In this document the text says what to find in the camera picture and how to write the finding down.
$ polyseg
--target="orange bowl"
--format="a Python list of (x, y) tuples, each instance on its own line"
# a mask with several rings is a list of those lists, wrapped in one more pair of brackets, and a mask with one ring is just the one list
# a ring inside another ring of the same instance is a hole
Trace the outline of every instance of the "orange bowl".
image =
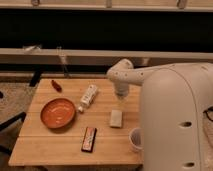
[(73, 120), (75, 111), (75, 106), (70, 100), (57, 98), (43, 107), (41, 121), (48, 128), (61, 128)]

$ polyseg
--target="tabletop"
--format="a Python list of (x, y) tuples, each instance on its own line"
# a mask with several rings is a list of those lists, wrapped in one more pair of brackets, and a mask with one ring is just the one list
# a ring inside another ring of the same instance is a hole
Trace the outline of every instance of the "tabletop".
[[(130, 131), (139, 126), (140, 87), (130, 86), (124, 100), (114, 95), (113, 84), (107, 79), (55, 79), (62, 86), (58, 93), (51, 79), (42, 79), (33, 97), (12, 155), (11, 166), (36, 165), (117, 165), (142, 164), (142, 155), (132, 151)], [(48, 129), (40, 120), (46, 103), (55, 98), (67, 98), (76, 108), (88, 86), (95, 84), (99, 93), (83, 114), (60, 129)], [(122, 128), (109, 126), (112, 109), (123, 111)], [(81, 151), (87, 126), (96, 127), (97, 135), (92, 153)]]

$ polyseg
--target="bar of soap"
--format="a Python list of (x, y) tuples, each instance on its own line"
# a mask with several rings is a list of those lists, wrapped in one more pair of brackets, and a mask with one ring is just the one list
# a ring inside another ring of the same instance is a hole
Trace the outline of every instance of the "bar of soap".
[(122, 127), (122, 111), (112, 110), (110, 118), (110, 127), (121, 128)]

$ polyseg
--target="red pepper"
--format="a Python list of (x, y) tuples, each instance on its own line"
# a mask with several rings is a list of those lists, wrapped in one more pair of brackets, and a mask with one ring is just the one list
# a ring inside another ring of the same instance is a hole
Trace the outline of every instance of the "red pepper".
[(57, 92), (59, 92), (59, 93), (62, 92), (61, 86), (60, 86), (56, 81), (52, 80), (51, 83), (52, 83), (53, 88), (54, 88)]

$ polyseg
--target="small bottle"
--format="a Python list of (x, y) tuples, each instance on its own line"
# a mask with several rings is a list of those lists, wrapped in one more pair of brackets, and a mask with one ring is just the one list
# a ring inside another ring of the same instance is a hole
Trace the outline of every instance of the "small bottle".
[(89, 85), (88, 89), (84, 93), (84, 95), (81, 97), (80, 100), (80, 106), (78, 107), (78, 111), (80, 113), (84, 112), (85, 108), (89, 108), (90, 104), (92, 103), (93, 99), (98, 93), (98, 87), (96, 85)]

